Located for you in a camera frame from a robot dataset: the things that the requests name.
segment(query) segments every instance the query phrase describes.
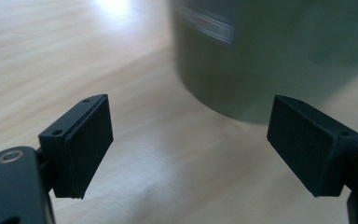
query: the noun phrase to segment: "green cylindrical object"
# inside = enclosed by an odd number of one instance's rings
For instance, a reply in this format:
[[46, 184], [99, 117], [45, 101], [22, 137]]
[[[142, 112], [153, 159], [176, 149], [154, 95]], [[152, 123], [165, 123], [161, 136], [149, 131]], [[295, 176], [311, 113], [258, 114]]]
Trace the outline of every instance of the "green cylindrical object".
[[358, 75], [358, 1], [172, 0], [178, 69], [208, 107], [265, 122], [275, 94], [317, 105]]

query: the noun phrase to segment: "wooden table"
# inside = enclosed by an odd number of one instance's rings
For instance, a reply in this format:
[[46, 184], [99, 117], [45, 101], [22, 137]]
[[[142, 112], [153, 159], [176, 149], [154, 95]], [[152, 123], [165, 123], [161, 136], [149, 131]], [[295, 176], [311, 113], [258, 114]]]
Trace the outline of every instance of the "wooden table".
[[[198, 102], [175, 70], [168, 1], [0, 0], [0, 150], [79, 100], [108, 93], [115, 143], [58, 223], [348, 223], [266, 139]], [[358, 76], [318, 106], [358, 131]]]

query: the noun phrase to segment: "screw hole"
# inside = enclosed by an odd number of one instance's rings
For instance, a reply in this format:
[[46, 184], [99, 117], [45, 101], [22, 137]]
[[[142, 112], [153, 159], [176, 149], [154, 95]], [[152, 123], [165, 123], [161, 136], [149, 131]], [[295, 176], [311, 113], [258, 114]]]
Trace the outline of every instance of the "screw hole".
[[1, 222], [1, 224], [20, 224], [21, 219], [19, 217], [10, 217], [5, 221]]
[[60, 133], [62, 133], [62, 130], [56, 130], [56, 131], [54, 131], [53, 135], [58, 135]]

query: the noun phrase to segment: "tabletop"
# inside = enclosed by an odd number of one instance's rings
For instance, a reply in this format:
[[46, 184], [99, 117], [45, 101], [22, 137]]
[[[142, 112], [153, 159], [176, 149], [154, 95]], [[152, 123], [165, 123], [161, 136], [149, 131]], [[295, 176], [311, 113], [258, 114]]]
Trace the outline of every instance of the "tabletop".
[[[107, 93], [115, 142], [58, 223], [348, 223], [315, 199], [267, 141], [266, 123], [200, 103], [175, 67], [165, 0], [0, 0], [0, 151], [78, 101]], [[358, 132], [358, 76], [318, 108]]]

